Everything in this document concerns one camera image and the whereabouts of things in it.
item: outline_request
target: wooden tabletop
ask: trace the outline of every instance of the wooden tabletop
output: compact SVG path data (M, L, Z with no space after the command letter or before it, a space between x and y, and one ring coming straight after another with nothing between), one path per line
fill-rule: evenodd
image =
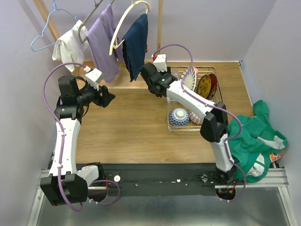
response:
M194 63L194 66L215 67L227 110L253 116L237 63ZM215 162L210 144L199 132L169 131L166 99L149 93L141 78L129 83L129 75L123 70L113 83L106 84L116 98L106 108L91 104L82 119L77 162Z

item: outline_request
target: green garment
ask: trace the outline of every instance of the green garment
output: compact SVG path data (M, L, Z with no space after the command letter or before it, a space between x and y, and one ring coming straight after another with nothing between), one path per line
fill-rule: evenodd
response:
M269 122L269 109L265 102L262 100L257 101L253 105L253 111L255 117L238 116L243 125L242 132L238 137L228 140L235 163L237 163L246 174L247 182L257 182L264 178L271 164L269 154L281 153L288 145L286 137L272 128ZM228 130L229 137L238 133L239 126L235 119L229 124ZM254 169L256 163L257 166L260 165L262 172L254 176L250 171ZM234 179L243 181L243 174L237 170Z

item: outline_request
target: dish rack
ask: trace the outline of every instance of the dish rack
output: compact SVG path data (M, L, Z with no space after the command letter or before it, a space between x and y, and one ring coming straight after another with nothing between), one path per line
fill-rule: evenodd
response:
M171 74L177 78L180 78L180 76L182 75L182 73L184 72L184 70L187 67L171 66L170 68L171 68ZM222 101L222 93L221 93L221 89L220 89L220 85L218 82L218 77L217 77L215 68L210 67L210 66L196 66L196 68L198 69L198 74L197 74L197 83L196 83L196 87L195 87L194 91L197 90L198 82L204 75L209 75L209 74L213 73L216 75L216 78L217 78L217 89L216 89L215 95L210 100L214 101L215 103ZM169 102L166 101L166 105L167 105L167 124L168 124L168 129L170 131L200 131L202 125L201 124L197 125L197 124L193 123L191 120L189 121L187 126L172 125L168 119L168 116L173 109L175 109L177 107L182 107L182 108L186 109L189 113L190 113L190 110L188 108L184 107L182 104L180 104L177 101L172 100L172 99Z

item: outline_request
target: gray wall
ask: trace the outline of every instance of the gray wall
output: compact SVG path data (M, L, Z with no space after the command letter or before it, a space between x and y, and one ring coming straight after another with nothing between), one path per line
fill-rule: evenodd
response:
M242 60L276 0L164 0L162 46L172 43L182 44L191 50L198 61ZM45 1L53 8L51 0ZM103 0L87 23L89 29L99 14L111 0ZM157 49L158 0L148 0L150 4L147 59ZM94 1L56 0L59 8L84 20L94 7ZM115 0L112 5L116 23L119 22L131 0ZM144 4L135 6L126 17L120 37L132 23L145 12ZM54 16L62 34L68 31L75 21L64 12ZM168 60L189 60L189 55L179 47L164 50Z
M23 0L6 1L0 8L1 226L27 225L40 170L46 167L55 142L55 121L43 104L42 85L56 64L48 49L30 49L43 23L36 21L36 11L30 8ZM57 77L63 71L49 81L51 107L57 101Z
M282 159L289 192L301 223L300 194L300 53L301 2L278 0L251 45L242 64L252 101L269 105L272 126L287 136L289 147Z

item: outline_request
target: purple towel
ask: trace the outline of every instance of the purple towel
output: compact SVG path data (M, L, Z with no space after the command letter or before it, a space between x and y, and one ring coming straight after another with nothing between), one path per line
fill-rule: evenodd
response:
M117 58L119 61L124 62L121 46L114 49L111 56L109 55L110 43L115 29L116 24L112 6L109 4L87 33L94 65L104 74L106 82L113 81L119 72Z

